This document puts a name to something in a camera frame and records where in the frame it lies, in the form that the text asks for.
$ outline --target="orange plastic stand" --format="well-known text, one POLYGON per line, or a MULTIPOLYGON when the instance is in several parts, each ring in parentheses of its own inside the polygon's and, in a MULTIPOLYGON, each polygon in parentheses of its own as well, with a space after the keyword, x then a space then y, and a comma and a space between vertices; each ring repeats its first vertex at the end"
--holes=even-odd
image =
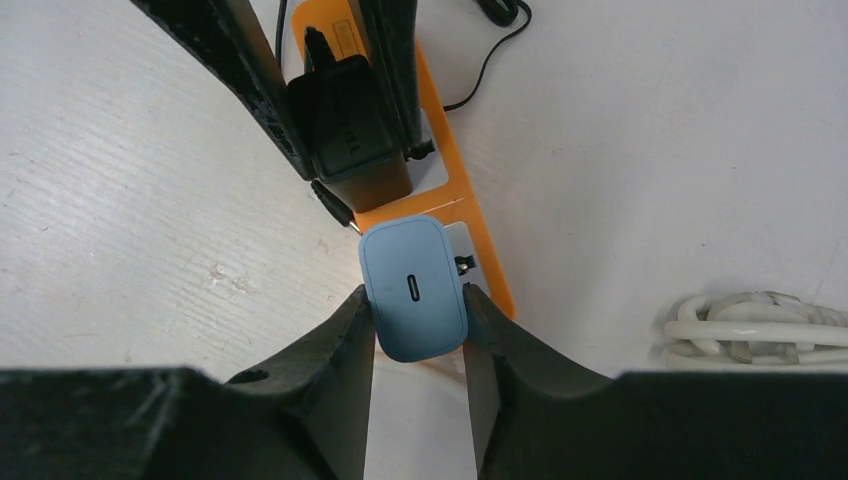
MULTIPOLYGON (((304 32, 307 26, 324 33, 336 58, 366 54, 347 0, 308 0, 300 4, 292 16, 292 27, 295 32, 304 32)), ((295 37, 303 55, 303 37, 295 37)), ((416 67, 421 108, 433 129, 433 136, 448 172, 448 181, 433 190, 356 214, 356 223, 365 233, 375 224, 419 213, 431 215, 443 225, 464 222, 471 233, 477 261, 486 276, 492 300, 504 314, 513 318, 515 306, 509 286, 420 46, 416 48, 416 67)))

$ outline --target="coiled white cable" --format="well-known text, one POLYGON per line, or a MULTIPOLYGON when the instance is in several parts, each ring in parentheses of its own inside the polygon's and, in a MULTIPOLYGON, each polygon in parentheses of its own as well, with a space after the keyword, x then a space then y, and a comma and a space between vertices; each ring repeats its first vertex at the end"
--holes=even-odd
POLYGON ((782 293, 691 298, 665 334, 674 369, 848 369, 848 313, 782 293))

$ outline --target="black 3d-printed part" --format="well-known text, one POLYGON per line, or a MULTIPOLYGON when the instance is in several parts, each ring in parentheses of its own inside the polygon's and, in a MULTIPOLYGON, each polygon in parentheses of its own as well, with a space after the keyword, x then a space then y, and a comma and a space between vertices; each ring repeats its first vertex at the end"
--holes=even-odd
POLYGON ((394 106, 398 138, 408 152, 421 143, 415 67, 418 0, 348 0, 386 104, 394 106))
POLYGON ((373 363, 360 287, 225 385, 187 368, 0 371, 0 478, 358 480, 373 363))
POLYGON ((132 2, 229 87, 304 180, 314 178, 285 80, 249 0, 132 2))

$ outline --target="power cord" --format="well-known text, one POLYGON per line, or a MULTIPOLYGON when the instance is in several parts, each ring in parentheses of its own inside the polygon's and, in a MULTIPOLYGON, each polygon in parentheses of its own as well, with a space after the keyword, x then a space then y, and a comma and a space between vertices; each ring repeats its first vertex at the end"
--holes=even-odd
POLYGON ((480 4, 480 7, 483 9, 483 12, 489 17, 489 20, 492 21, 495 25, 499 27, 508 27, 512 25, 516 18, 518 18, 518 8, 520 7, 524 10, 524 14, 527 16, 527 20, 521 24, 520 27, 516 28, 513 32, 510 32, 505 37, 498 40, 498 43, 489 50, 488 55, 486 55, 486 59, 483 60, 483 66, 480 67, 480 74, 477 75, 477 82, 474 84, 474 89, 471 90, 471 93, 468 94, 467 97, 463 98, 459 102, 452 103, 450 105, 445 105, 442 107, 446 112, 450 112, 456 110, 460 107, 465 106, 468 102, 474 98, 474 94, 477 93, 477 89, 480 88, 480 84, 483 82, 483 75, 486 73, 486 66, 489 64, 489 60, 492 59, 492 55, 495 54, 498 47, 506 43, 509 39, 515 38, 521 34, 527 27, 530 25, 530 21, 533 19, 533 10, 530 9, 530 5, 527 5, 524 0, 517 0, 516 2, 501 2, 501 0, 477 0, 477 3, 480 4))
POLYGON ((848 313, 782 293, 694 297, 665 334, 674 369, 848 368, 848 313))
POLYGON ((288 3, 288 0, 280 0, 280 9, 277 12, 277 33, 274 36, 274 58, 277 59, 280 70, 283 69, 283 31, 285 30, 288 3))

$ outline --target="black plug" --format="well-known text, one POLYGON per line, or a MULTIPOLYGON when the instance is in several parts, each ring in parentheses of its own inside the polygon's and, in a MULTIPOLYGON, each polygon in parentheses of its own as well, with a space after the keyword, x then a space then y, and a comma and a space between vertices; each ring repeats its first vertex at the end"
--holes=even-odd
POLYGON ((403 151, 368 60, 336 61, 324 35, 307 29, 313 70, 292 80, 289 98, 317 180, 353 211, 412 193, 403 151))

